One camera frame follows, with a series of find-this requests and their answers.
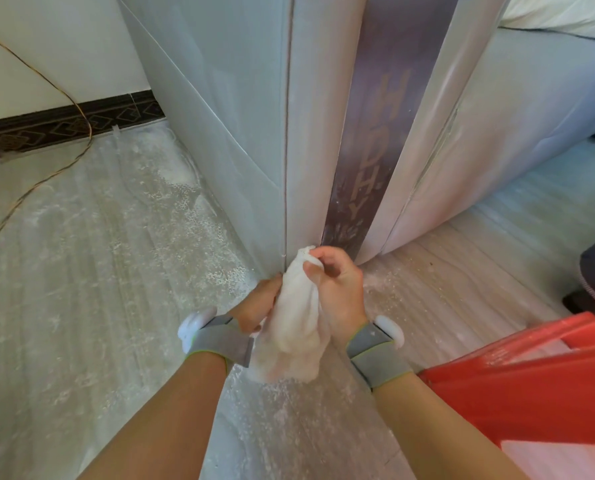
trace white cloth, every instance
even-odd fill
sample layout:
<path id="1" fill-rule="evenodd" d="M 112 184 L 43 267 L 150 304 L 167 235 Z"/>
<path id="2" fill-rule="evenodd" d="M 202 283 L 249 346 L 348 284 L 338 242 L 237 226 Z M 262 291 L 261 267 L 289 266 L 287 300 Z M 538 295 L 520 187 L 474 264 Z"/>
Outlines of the white cloth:
<path id="1" fill-rule="evenodd" d="M 248 374 L 257 382 L 309 382 L 319 373 L 331 333 L 320 316 L 317 287 L 302 269 L 305 261 L 323 267 L 308 253 L 313 248 L 300 249 L 288 266 L 273 312 L 255 339 Z"/>
<path id="2" fill-rule="evenodd" d="M 500 26 L 595 38 L 595 0 L 510 0 Z"/>

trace baseboard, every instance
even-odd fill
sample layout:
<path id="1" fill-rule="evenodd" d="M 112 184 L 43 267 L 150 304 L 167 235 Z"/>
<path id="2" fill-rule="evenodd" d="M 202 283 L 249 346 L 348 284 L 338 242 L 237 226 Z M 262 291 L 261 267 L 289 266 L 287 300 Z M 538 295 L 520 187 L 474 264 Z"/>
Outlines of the baseboard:
<path id="1" fill-rule="evenodd" d="M 93 134 L 127 128 L 164 117 L 152 91 L 114 96 L 81 104 Z M 88 126 L 75 106 L 56 107 L 0 120 L 0 153 L 28 152 L 88 135 Z"/>

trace gray wrist strap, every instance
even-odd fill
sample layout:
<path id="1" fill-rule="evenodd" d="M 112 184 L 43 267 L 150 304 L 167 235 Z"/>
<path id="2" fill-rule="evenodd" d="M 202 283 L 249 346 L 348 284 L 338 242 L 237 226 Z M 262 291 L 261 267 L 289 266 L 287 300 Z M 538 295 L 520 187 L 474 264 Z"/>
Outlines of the gray wrist strap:
<path id="1" fill-rule="evenodd" d="M 393 340 L 373 323 L 355 334 L 346 346 L 346 353 L 371 390 L 412 371 L 397 355 Z"/>
<path id="2" fill-rule="evenodd" d="M 253 351 L 253 339 L 240 331 L 236 320 L 220 315 L 197 331 L 190 346 L 189 355 L 197 352 L 213 352 L 226 360 L 227 373 L 234 363 L 248 367 Z"/>

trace electrical wire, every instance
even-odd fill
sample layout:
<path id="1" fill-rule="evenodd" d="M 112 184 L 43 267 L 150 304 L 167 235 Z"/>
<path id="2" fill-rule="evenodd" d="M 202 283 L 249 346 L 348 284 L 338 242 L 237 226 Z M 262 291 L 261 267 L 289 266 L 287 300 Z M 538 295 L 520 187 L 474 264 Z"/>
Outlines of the electrical wire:
<path id="1" fill-rule="evenodd" d="M 73 105 L 77 108 L 77 110 L 80 112 L 80 114 L 82 115 L 82 117 L 84 118 L 84 120 L 86 121 L 86 124 L 89 127 L 89 140 L 88 143 L 86 144 L 85 149 L 79 154 L 77 155 L 73 161 L 71 161 L 68 165 L 63 166 L 62 168 L 60 168 L 57 171 L 54 171 L 53 173 L 51 173 L 48 177 L 43 178 L 42 180 L 40 180 L 39 182 L 37 182 L 35 185 L 33 185 L 31 188 L 29 188 L 26 192 L 24 192 L 21 197 L 19 199 L 17 199 L 13 205 L 11 206 L 10 210 L 8 211 L 8 213 L 6 213 L 6 215 L 4 216 L 4 218 L 1 220 L 0 222 L 0 234 L 2 233 L 2 230 L 4 229 L 4 227 L 6 226 L 6 224 L 8 223 L 8 221 L 10 220 L 10 218 L 13 216 L 13 214 L 15 213 L 15 211 L 21 206 L 21 204 L 26 200 L 26 197 L 28 197 L 31 193 L 33 193 L 40 185 L 46 183 L 47 181 L 49 181 L 51 178 L 58 176 L 60 173 L 65 172 L 66 170 L 68 170 L 70 167 L 72 167 L 73 165 L 75 165 L 85 154 L 86 152 L 89 151 L 89 149 L 91 148 L 91 145 L 93 144 L 93 127 L 91 126 L 91 122 L 89 121 L 89 119 L 86 117 L 86 114 L 83 112 L 81 106 L 79 104 L 77 104 L 74 99 L 72 97 L 70 97 L 65 91 L 63 91 L 61 88 L 59 88 L 58 86 L 56 86 L 53 82 L 51 82 L 44 74 L 42 74 L 42 72 L 38 71 L 37 69 L 35 69 L 35 67 L 33 67 L 32 65 L 30 65 L 29 63 L 27 63 L 26 61 L 24 61 L 19 55 L 17 55 L 14 51 L 12 51 L 10 48 L 6 47 L 5 44 L 3 44 L 2 42 L 0 42 L 0 47 L 4 48 L 5 50 L 7 50 L 11 55 L 13 55 L 17 60 L 19 60 L 22 64 L 26 65 L 26 67 L 28 67 L 29 69 L 31 69 L 31 71 L 35 72 L 38 76 L 40 76 L 42 79 L 44 79 L 45 81 L 47 81 L 47 83 L 49 83 L 51 86 L 53 86 L 54 88 L 56 88 L 58 91 L 60 91 L 64 96 L 66 96 L 68 98 L 68 100 L 73 103 Z"/>

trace mattress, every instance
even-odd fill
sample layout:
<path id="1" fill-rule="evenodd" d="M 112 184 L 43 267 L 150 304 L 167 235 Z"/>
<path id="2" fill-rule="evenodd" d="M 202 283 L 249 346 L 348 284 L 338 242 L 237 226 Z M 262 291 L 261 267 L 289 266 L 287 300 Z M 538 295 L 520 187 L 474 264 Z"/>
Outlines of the mattress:
<path id="1" fill-rule="evenodd" d="M 595 0 L 510 0 L 500 26 L 595 39 Z"/>

